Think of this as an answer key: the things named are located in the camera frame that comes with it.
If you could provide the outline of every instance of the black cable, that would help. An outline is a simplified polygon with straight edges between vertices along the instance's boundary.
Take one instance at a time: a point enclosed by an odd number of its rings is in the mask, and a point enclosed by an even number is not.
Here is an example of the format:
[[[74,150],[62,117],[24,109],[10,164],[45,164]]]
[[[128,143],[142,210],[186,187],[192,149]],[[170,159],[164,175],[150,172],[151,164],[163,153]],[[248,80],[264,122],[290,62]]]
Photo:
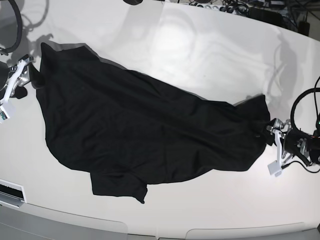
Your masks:
[[[290,121],[291,121],[291,126],[294,130],[296,130],[297,132],[301,133],[301,135],[305,136],[307,139],[310,138],[310,135],[299,130],[296,126],[295,123],[295,111],[296,111],[296,107],[298,105],[298,103],[301,101],[301,99],[303,99],[305,96],[307,96],[308,94],[312,94],[312,93],[320,93],[320,88],[319,87],[315,87],[315,88],[311,88],[308,89],[307,91],[304,91],[300,96],[298,96],[298,98],[294,101],[292,109],[291,109],[291,113],[290,113]]]
[[[318,104],[317,104],[317,97],[316,97],[316,88],[317,88],[317,85],[318,85],[319,80],[320,80],[320,76],[319,76],[318,80],[315,82],[315,85],[314,85],[314,94],[313,94],[317,120],[318,120],[318,117],[319,117],[319,112],[318,112]]]
[[[299,2],[298,0],[294,0],[294,1],[296,1],[296,3],[300,5],[300,7],[304,8],[308,13],[310,13],[312,16],[314,16],[316,19],[318,19],[320,21],[320,18],[317,17],[312,11],[310,11],[304,5],[302,5],[301,2]]]
[[[294,16],[294,13],[292,12],[292,6],[290,7],[290,15],[291,15],[291,17],[292,17],[292,19],[293,19],[294,25],[295,25],[295,26],[298,26],[297,21],[296,21],[296,18],[295,18],[295,16]]]
[[[221,12],[232,13],[233,11],[237,10],[241,15],[248,16],[249,13],[249,6],[247,4],[255,2],[257,0],[251,0],[248,2],[243,2],[240,0],[223,0],[222,4],[224,7],[220,8]]]
[[[282,169],[285,169],[285,168],[289,167],[289,166],[290,166],[291,164],[293,164],[293,163],[298,163],[298,164],[300,164],[300,165],[304,168],[304,170],[306,170],[308,173],[317,174],[317,173],[320,172],[320,169],[317,170],[317,171],[310,171],[309,169],[307,169],[307,168],[306,168],[301,162],[299,162],[299,161],[292,161],[292,162],[290,162],[290,163],[288,163],[288,164],[286,164],[286,165],[283,165],[281,168],[282,168]]]
[[[11,47],[8,47],[5,49],[0,48],[1,55],[8,55],[9,53],[12,53],[13,51],[15,51],[19,47],[19,45],[21,43],[21,39],[22,39],[23,23],[22,23],[22,18],[21,18],[19,7],[18,7],[17,3],[15,2],[15,0],[8,0],[8,1],[14,11],[14,15],[16,18],[17,34],[16,34],[15,43]]]
[[[291,23],[296,29],[298,29],[298,26],[294,22],[292,22],[289,17],[287,17],[287,16],[283,16],[283,17],[285,19],[287,19],[289,21],[289,23]]]
[[[317,1],[317,0],[309,0],[309,1],[305,2],[305,3],[303,4],[303,6],[306,7],[309,3],[316,2],[316,1]],[[298,5],[294,5],[294,6],[291,6],[290,8],[288,7],[288,8],[290,9],[291,17],[293,18],[294,21],[296,21],[295,18],[294,18],[294,16],[293,16],[293,12],[292,12],[292,8],[293,8],[293,7],[299,7],[299,6],[298,6]],[[306,11],[305,17],[304,17],[304,21],[307,22],[307,20],[308,20],[308,11]]]

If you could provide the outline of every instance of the metal bracket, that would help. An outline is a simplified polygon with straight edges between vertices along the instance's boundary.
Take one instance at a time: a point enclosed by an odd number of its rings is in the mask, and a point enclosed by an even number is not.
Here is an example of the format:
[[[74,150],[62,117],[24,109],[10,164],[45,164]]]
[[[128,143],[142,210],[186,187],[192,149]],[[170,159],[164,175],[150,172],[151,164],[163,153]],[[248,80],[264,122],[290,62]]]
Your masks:
[[[282,137],[282,132],[277,129],[273,129],[274,140],[276,144],[276,161],[268,165],[270,175],[274,175],[276,177],[280,176],[282,173],[282,143],[280,138]]]

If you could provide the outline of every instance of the shirt sleeve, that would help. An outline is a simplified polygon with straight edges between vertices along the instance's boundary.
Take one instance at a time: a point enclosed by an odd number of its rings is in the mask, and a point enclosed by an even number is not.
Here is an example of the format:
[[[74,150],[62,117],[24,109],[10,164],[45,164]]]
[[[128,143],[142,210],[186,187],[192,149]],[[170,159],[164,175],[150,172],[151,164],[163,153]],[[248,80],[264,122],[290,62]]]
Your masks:
[[[147,184],[131,173],[90,173],[90,176],[94,195],[134,197],[145,203]]]

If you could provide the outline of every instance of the white table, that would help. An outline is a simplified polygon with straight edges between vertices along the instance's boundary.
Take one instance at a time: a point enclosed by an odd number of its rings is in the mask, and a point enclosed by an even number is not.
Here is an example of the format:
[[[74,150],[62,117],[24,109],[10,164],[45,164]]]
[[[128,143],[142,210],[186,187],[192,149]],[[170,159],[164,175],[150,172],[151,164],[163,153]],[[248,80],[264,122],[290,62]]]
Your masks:
[[[43,0],[26,1],[22,13],[37,22],[44,7]],[[86,43],[103,58],[208,100],[234,104],[264,93],[271,116],[282,120],[320,75],[316,40],[174,3],[51,0],[48,16],[27,33],[17,53],[21,57],[29,48],[39,67],[40,42],[49,34],[59,44]],[[310,229],[320,223],[320,174],[293,164],[281,177],[271,177],[267,165],[276,159],[276,147],[267,147],[247,172],[212,170],[187,182],[148,185],[145,204],[130,197],[94,196],[89,173],[70,170],[50,154],[36,91],[27,88],[26,98],[12,100],[14,118],[0,125],[0,179],[23,185],[33,205],[120,221],[131,234],[163,238],[182,239],[191,229],[292,223]],[[315,118],[309,96],[297,108],[296,122],[312,133]]]

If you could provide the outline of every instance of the black shirt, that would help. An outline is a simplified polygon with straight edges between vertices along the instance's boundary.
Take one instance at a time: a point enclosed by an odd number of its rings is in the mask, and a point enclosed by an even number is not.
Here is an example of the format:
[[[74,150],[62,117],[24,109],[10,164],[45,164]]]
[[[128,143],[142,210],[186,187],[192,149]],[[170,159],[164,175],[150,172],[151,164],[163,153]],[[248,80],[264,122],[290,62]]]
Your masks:
[[[264,95],[238,106],[203,100],[103,63],[85,46],[41,50],[46,82],[36,96],[47,146],[61,164],[90,173],[95,195],[144,203],[148,184],[246,171],[266,147]]]

